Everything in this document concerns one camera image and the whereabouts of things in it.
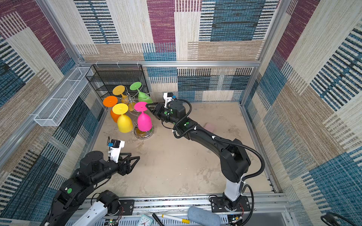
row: floor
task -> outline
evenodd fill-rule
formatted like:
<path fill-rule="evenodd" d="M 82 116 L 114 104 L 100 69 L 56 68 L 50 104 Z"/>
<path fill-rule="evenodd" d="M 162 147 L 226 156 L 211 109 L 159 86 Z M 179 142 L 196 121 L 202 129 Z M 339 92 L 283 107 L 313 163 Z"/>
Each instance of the floor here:
<path fill-rule="evenodd" d="M 214 134 L 254 148 L 238 103 L 192 103 L 189 117 L 204 126 L 215 125 Z M 139 140 L 130 133 L 121 133 L 110 113 L 102 125 L 93 150 L 104 153 L 107 158 L 107 138 L 124 140 L 122 152 L 131 152 L 141 159 L 134 170 L 125 176 L 114 174 L 112 179 L 95 192 L 110 190 L 120 197 L 153 195 L 198 195 L 222 193 L 226 179 L 220 169 L 219 158 L 201 144 L 185 138 L 176 139 L 170 129 L 151 115 L 155 133 L 146 140 Z M 260 168 L 260 161 L 251 152 L 249 173 Z M 271 186 L 265 173 L 250 178 L 247 183 L 254 192 L 270 192 Z"/>

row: pink wine glass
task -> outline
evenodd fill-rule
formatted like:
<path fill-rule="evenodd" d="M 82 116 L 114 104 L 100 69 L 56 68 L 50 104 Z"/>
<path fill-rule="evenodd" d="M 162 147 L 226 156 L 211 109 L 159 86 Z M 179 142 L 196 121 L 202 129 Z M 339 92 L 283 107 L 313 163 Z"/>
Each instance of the pink wine glass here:
<path fill-rule="evenodd" d="M 135 104 L 134 107 L 136 111 L 142 112 L 140 116 L 138 116 L 137 124 L 138 124 L 138 129 L 143 132 L 152 129 L 151 117 L 144 113 L 144 111 L 147 110 L 146 104 L 147 104 L 146 102 L 138 102 L 137 104 Z"/>

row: white clock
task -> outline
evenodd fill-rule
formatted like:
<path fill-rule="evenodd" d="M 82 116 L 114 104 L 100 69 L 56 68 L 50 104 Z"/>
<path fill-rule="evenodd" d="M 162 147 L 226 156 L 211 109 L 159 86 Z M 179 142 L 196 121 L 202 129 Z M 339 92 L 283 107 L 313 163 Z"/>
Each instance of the white clock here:
<path fill-rule="evenodd" d="M 137 226 L 151 226 L 152 223 L 153 223 L 153 219 L 149 218 L 146 215 L 142 215 L 137 223 Z"/>

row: gray cloth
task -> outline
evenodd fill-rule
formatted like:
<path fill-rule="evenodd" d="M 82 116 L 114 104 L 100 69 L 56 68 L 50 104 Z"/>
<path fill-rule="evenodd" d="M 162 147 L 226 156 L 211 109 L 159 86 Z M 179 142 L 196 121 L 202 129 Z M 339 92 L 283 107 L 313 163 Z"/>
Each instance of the gray cloth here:
<path fill-rule="evenodd" d="M 221 219 L 219 215 L 197 207 L 190 207 L 187 213 L 190 221 L 204 226 L 220 226 Z"/>

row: white mesh basket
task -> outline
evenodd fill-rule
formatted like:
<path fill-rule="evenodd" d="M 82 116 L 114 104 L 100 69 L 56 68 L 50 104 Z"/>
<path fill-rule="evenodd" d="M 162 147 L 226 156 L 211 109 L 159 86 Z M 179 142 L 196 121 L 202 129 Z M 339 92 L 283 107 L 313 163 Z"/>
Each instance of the white mesh basket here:
<path fill-rule="evenodd" d="M 86 73 L 90 73 L 87 76 L 93 74 L 89 67 L 78 67 L 75 69 L 40 110 L 34 121 L 40 126 L 59 126 L 87 84 Z"/>

